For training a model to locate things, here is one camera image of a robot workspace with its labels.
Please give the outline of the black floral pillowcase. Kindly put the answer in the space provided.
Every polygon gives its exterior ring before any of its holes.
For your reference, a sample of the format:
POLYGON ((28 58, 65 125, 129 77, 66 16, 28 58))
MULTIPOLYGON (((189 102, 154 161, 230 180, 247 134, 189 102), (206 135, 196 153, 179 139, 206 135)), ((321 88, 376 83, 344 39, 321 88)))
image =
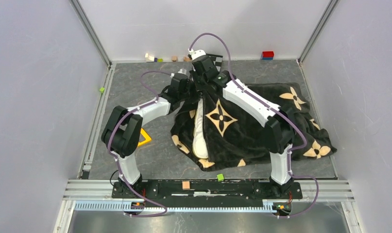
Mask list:
MULTIPOLYGON (((337 151, 327 130, 310 114, 310 102, 298 83, 250 83, 248 87, 268 101, 293 110, 293 121, 303 136, 294 138, 292 160, 315 160, 337 151)), ((183 103, 170 133, 175 146, 202 171, 266 164, 271 160, 260 123, 232 102, 207 92, 198 93, 194 100, 183 103), (204 101, 203 130, 208 159, 197 158, 192 150, 194 119, 200 99, 204 101)))

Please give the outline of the white yellow-edged pillow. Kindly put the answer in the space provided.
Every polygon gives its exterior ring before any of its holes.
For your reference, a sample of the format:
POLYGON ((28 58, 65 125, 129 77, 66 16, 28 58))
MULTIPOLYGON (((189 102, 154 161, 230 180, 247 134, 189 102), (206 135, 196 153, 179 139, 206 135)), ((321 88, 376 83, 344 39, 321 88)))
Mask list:
POLYGON ((193 144, 192 150, 194 155, 199 159, 208 159, 208 150, 204 138, 203 130, 203 118, 204 118, 204 101, 200 99, 198 101, 195 119, 194 119, 194 131, 193 131, 193 144))

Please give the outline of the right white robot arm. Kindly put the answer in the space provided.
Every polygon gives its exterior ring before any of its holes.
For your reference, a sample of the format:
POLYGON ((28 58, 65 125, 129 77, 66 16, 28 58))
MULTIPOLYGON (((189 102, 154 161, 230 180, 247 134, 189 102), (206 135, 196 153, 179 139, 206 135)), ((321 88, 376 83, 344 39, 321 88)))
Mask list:
POLYGON ((198 89, 232 102, 263 127, 264 146, 270 153, 272 165, 270 184, 276 192, 287 192, 294 183, 289 155, 295 137, 292 111, 262 98, 239 79, 234 79, 230 71, 219 72, 204 51, 191 52, 189 56, 193 65, 191 75, 198 89))

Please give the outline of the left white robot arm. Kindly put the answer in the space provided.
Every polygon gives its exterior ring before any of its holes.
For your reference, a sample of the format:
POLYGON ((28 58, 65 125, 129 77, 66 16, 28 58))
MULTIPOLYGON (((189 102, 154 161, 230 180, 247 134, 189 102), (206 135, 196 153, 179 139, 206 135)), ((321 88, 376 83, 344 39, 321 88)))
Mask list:
POLYGON ((135 151, 145 124, 174 112, 189 97, 190 79, 185 73, 171 73, 171 82, 161 93, 151 90, 155 98, 138 106, 116 106, 103 130, 101 139, 119 169, 119 178, 128 185, 140 180, 135 151))

